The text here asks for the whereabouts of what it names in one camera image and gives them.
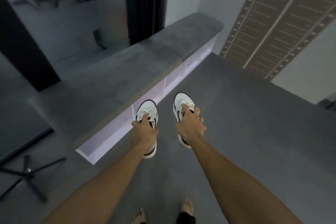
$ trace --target hand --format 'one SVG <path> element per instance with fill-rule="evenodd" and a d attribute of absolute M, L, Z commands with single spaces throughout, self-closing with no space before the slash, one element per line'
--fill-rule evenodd
<path fill-rule="evenodd" d="M 200 109 L 195 108 L 195 112 L 191 113 L 189 107 L 186 104 L 182 104 L 184 110 L 184 116 L 182 121 L 179 121 L 176 125 L 178 133 L 189 143 L 192 139 L 204 136 L 204 131 L 207 128 L 203 125 L 204 119 L 200 118 Z"/>
<path fill-rule="evenodd" d="M 148 150 L 156 141 L 159 129 L 152 129 L 148 122 L 149 113 L 142 116 L 142 122 L 132 121 L 132 143 L 134 145 L 140 144 L 145 151 Z"/>

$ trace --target person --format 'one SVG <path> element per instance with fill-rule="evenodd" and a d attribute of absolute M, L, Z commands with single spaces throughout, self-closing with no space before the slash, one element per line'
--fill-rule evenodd
<path fill-rule="evenodd" d="M 206 127 L 200 110 L 185 93 L 177 93 L 173 101 L 179 143 L 192 149 L 204 171 L 218 204 L 230 224 L 298 224 L 302 223 L 274 194 L 259 181 L 221 155 L 205 140 Z M 45 220 L 45 224 L 106 223 L 117 207 L 142 158 L 156 152 L 156 104 L 147 100 L 138 108 L 132 122 L 131 149 L 105 171 L 97 175 Z M 177 219 L 178 224 L 196 223 L 191 201 L 186 199 Z M 132 224 L 146 223 L 144 209 L 133 217 Z"/>

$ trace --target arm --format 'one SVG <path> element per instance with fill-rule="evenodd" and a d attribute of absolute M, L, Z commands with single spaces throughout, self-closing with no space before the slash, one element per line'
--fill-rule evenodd
<path fill-rule="evenodd" d="M 216 199 L 230 224 L 302 223 L 272 192 L 237 167 L 204 140 L 206 127 L 200 110 L 192 114 L 184 105 L 177 124 L 180 135 L 193 149 Z"/>
<path fill-rule="evenodd" d="M 147 121 L 148 114 L 143 116 Z M 59 206 L 44 224 L 103 224 L 108 221 L 124 194 L 142 156 L 156 141 L 158 129 L 148 122 L 132 122 L 134 146 L 120 160 L 80 187 Z"/>

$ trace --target black metal stand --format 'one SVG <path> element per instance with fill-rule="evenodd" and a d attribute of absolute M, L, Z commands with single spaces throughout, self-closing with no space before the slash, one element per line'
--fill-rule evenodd
<path fill-rule="evenodd" d="M 23 160 L 23 171 L 15 171 L 7 168 L 0 168 L 0 172 L 5 173 L 5 174 L 10 174 L 10 175 L 16 175 L 20 176 L 20 178 L 12 185 L 10 186 L 1 196 L 0 196 L 0 201 L 9 193 L 11 190 L 13 190 L 20 182 L 25 181 L 28 185 L 28 187 L 31 188 L 31 190 L 36 194 L 36 196 L 43 202 L 46 203 L 48 201 L 47 197 L 45 194 L 43 194 L 39 188 L 32 182 L 32 179 L 35 177 L 34 174 L 51 167 L 59 162 L 66 161 L 67 158 L 60 158 L 56 161 L 53 161 L 49 164 L 46 164 L 42 167 L 39 167 L 35 170 L 31 170 L 29 168 L 29 162 L 30 162 L 30 157 L 26 155 Z"/>

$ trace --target forearm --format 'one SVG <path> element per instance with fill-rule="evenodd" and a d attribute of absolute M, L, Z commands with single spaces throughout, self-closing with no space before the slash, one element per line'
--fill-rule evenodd
<path fill-rule="evenodd" d="M 265 186 L 222 156 L 201 136 L 190 141 L 230 224 L 301 223 Z"/>
<path fill-rule="evenodd" d="M 107 170 L 80 187 L 44 223 L 106 223 L 118 205 L 145 151 L 146 149 L 140 144 L 133 147 Z"/>

